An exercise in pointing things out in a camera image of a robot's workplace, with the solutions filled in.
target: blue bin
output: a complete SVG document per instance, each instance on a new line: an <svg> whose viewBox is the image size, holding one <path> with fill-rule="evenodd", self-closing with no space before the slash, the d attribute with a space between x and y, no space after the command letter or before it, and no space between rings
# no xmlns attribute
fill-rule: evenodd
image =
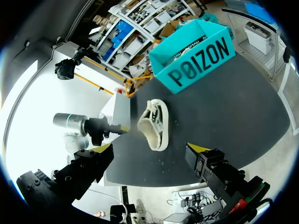
<svg viewBox="0 0 299 224"><path fill-rule="evenodd" d="M120 45L120 43L121 43L121 40L117 40L115 42L115 44L113 45L113 48L117 48Z"/></svg>
<svg viewBox="0 0 299 224"><path fill-rule="evenodd" d="M103 60L106 61L110 57L110 55L112 54L113 51L114 51L113 47L109 48L109 50L104 55Z"/></svg>
<svg viewBox="0 0 299 224"><path fill-rule="evenodd" d="M119 41L119 40L120 40L120 39L118 39L118 37L115 36L114 38L112 38L111 42L112 42L112 43L116 43L116 42Z"/></svg>
<svg viewBox="0 0 299 224"><path fill-rule="evenodd" d="M127 35L128 35L127 32L125 32L125 31L121 31L121 32L117 35L117 38L120 39L120 40L123 40Z"/></svg>
<svg viewBox="0 0 299 224"><path fill-rule="evenodd" d="M262 7L253 3L246 3L245 7L247 8L248 13L255 15L263 20L266 20L269 23L275 23L273 17Z"/></svg>
<svg viewBox="0 0 299 224"><path fill-rule="evenodd" d="M128 23L126 23L125 21L122 21L122 20L118 22L116 27L126 33L129 33L133 29L133 27L131 25L129 25Z"/></svg>
<svg viewBox="0 0 299 224"><path fill-rule="evenodd" d="M155 77L175 94L233 56L227 27L202 20L183 26L149 52Z"/></svg>

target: gray cylinder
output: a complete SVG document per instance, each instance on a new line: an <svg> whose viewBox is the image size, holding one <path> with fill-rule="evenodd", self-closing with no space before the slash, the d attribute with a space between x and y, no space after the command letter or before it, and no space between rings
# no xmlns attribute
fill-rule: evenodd
<svg viewBox="0 0 299 224"><path fill-rule="evenodd" d="M60 127L65 134L86 136L84 123L86 116L68 113L57 113L53 118L53 124Z"/></svg>

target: plastic container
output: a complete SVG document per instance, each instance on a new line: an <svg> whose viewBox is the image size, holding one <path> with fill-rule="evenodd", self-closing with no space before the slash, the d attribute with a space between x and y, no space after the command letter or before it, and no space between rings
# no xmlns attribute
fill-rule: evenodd
<svg viewBox="0 0 299 224"><path fill-rule="evenodd" d="M261 37L259 34L244 27L249 43L261 51L263 54L268 54L271 51L270 36L267 38Z"/></svg>
<svg viewBox="0 0 299 224"><path fill-rule="evenodd" d="M115 61L113 62L113 66L120 69L124 67L130 60L130 56L128 54L119 54L115 57Z"/></svg>
<svg viewBox="0 0 299 224"><path fill-rule="evenodd" d="M129 33L133 27L131 25L129 25L128 23L126 23L125 21L119 21L119 23L116 25L116 27L126 33Z"/></svg>
<svg viewBox="0 0 299 224"><path fill-rule="evenodd" d="M143 43L137 38L134 39L128 47L124 50L126 53L133 55L139 51L139 49L143 46Z"/></svg>
<svg viewBox="0 0 299 224"><path fill-rule="evenodd" d="M152 5L148 5L144 8L144 11L147 13L152 13L155 11L155 8Z"/></svg>
<svg viewBox="0 0 299 224"><path fill-rule="evenodd" d="M246 3L245 7L247 8L248 13L255 15L263 20L266 20L269 23L275 23L273 17L259 5L253 3Z"/></svg>
<svg viewBox="0 0 299 224"><path fill-rule="evenodd" d="M149 52L155 77L174 94L234 56L228 29L202 20L183 26Z"/></svg>
<svg viewBox="0 0 299 224"><path fill-rule="evenodd" d="M155 0L151 3L151 5L154 7L154 8L159 8L160 6L163 5L163 2L160 2L159 0Z"/></svg>
<svg viewBox="0 0 299 224"><path fill-rule="evenodd" d="M165 23L171 19L171 16L164 10L163 12L159 13L156 17L161 23Z"/></svg>
<svg viewBox="0 0 299 224"><path fill-rule="evenodd" d="M143 28L145 28L150 33L153 33L159 28L159 24L155 21L155 19L151 19L144 25Z"/></svg>

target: orange bracket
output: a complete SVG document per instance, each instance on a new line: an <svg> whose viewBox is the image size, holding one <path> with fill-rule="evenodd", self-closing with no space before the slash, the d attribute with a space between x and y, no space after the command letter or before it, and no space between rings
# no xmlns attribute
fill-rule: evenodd
<svg viewBox="0 0 299 224"><path fill-rule="evenodd" d="M130 78L130 79L126 79L125 81L124 81L124 87L125 87L125 92L126 92L126 96L127 97L131 97L131 96L133 96L135 93L136 93L136 91L134 91L134 92L132 92L132 93L128 93L128 91L127 91L127 81L133 81L133 80L138 80L138 79L143 79L143 78L153 78L154 76L143 76L143 77L137 77L137 78Z"/></svg>

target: cardboard box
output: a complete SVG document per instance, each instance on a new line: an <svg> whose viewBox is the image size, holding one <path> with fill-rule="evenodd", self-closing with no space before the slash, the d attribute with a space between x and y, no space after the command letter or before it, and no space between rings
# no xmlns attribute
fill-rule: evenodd
<svg viewBox="0 0 299 224"><path fill-rule="evenodd" d="M156 46L158 46L159 43L161 43L161 40L154 39L152 48L154 49Z"/></svg>
<svg viewBox="0 0 299 224"><path fill-rule="evenodd" d="M135 56L132 60L133 64L138 64L142 59L144 58L144 54L139 55L139 56Z"/></svg>
<svg viewBox="0 0 299 224"><path fill-rule="evenodd" d="M153 74L148 69L146 69L145 72L139 77L145 77L145 76L150 76L150 75L153 75ZM150 78L137 79L135 88L139 89L140 87L144 86L144 84L146 82L148 82L149 80L150 80Z"/></svg>
<svg viewBox="0 0 299 224"><path fill-rule="evenodd" d="M198 15L189 15L189 16L186 16L185 18L183 18L183 21L188 21L190 19L198 19L199 16Z"/></svg>
<svg viewBox="0 0 299 224"><path fill-rule="evenodd" d="M170 21L168 22L162 29L159 37L161 39L165 39L166 37L169 37L171 34L174 33L174 31L177 28L177 25L179 24L180 21Z"/></svg>
<svg viewBox="0 0 299 224"><path fill-rule="evenodd" d="M126 5L126 7L128 8L128 9L132 9L135 5L137 5L139 3L139 1L138 0L132 0L130 3L128 3L127 5Z"/></svg>

